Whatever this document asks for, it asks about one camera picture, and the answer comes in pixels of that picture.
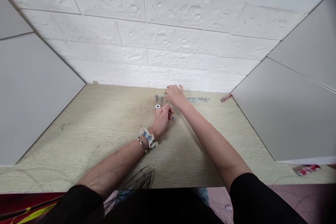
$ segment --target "forearm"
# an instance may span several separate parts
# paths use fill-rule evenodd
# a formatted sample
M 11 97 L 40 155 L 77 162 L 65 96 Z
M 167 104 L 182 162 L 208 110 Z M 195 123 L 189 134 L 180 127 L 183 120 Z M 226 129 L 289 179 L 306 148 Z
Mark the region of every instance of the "forearm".
M 251 172 L 231 144 L 209 123 L 194 106 L 185 101 L 180 110 L 194 130 L 206 154 L 217 168 L 227 190 L 239 175 Z
M 140 138 L 145 144 L 146 149 L 148 149 L 147 139 L 144 136 L 140 136 Z M 92 189 L 105 200 L 144 153 L 145 151 L 143 147 L 140 145 L 139 141 L 135 139 L 102 160 L 81 178 L 77 184 Z

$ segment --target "black sleeve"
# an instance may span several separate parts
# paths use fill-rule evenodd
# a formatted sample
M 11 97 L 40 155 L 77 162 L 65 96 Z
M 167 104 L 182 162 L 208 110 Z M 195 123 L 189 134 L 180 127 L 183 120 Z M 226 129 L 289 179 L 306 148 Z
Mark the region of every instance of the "black sleeve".
M 230 196 L 235 224 L 306 223 L 286 201 L 252 173 L 242 174 L 233 181 Z
M 103 200 L 95 191 L 75 185 L 64 194 L 42 223 L 92 223 L 104 217 Z

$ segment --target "black shirt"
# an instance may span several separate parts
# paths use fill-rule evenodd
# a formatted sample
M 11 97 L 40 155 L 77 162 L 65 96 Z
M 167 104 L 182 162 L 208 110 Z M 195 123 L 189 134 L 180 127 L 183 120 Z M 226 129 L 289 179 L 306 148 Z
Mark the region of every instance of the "black shirt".
M 233 181 L 230 196 L 235 224 L 306 223 L 252 173 Z M 76 185 L 40 223 L 222 223 L 195 193 L 183 188 L 137 190 L 103 217 L 101 197 Z

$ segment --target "row of screws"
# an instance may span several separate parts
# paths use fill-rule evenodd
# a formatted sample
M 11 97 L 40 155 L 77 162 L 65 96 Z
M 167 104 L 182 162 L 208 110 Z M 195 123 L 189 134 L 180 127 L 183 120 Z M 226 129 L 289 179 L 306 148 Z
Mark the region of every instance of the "row of screws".
M 208 102 L 210 98 L 203 97 L 186 97 L 189 102 Z

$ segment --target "gray side panel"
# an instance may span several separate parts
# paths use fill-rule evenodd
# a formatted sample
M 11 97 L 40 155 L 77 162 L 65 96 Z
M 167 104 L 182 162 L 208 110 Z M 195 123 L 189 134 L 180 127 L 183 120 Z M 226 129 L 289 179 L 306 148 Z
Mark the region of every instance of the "gray side panel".
M 34 33 L 0 52 L 0 165 L 14 165 L 85 83 Z
M 8 0 L 0 0 L 0 39 L 32 31 Z
M 336 91 L 336 0 L 324 0 L 268 57 Z
M 232 92 L 276 161 L 336 156 L 336 94 L 266 58 Z

